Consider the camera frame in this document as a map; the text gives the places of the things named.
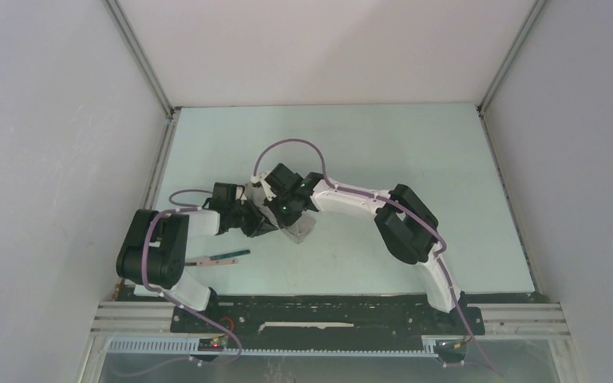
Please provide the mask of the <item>grey cloth napkin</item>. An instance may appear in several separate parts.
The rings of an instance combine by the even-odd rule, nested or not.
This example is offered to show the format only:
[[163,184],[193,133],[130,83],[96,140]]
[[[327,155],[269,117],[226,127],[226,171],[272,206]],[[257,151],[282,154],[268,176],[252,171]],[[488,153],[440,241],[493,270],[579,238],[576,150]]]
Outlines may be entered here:
[[267,196],[262,186],[255,187],[252,183],[247,183],[244,194],[247,200],[252,201],[259,209],[259,212],[266,217],[270,225],[281,231],[294,243],[300,244],[314,228],[316,223],[315,218],[308,213],[302,213],[302,215],[290,226],[280,227],[274,213],[264,203]]

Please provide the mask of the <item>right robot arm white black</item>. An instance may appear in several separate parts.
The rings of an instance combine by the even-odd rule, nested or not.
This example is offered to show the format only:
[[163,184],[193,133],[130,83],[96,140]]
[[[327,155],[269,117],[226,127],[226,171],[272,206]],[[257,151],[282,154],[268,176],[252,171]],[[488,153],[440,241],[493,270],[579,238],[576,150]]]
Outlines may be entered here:
[[451,334],[463,325],[465,316],[458,306],[461,292],[443,258],[447,245],[438,233],[437,217],[410,187],[359,188],[332,180],[323,172],[302,177],[284,164],[255,173],[251,184],[263,190],[265,205],[282,227],[296,223],[306,211],[372,220],[388,252],[418,269],[428,303],[434,308],[435,328]]

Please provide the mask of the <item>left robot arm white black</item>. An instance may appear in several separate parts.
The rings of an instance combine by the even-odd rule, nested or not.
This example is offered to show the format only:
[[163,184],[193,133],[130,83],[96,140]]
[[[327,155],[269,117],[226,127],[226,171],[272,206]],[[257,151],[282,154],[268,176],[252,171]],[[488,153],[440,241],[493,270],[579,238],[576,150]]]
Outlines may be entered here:
[[259,184],[216,183],[202,206],[137,210],[117,256],[117,275],[192,308],[190,323],[201,332],[213,331],[220,322],[219,309],[209,303],[215,292],[185,270],[188,240],[235,229],[251,238],[275,231],[259,209],[262,193]]

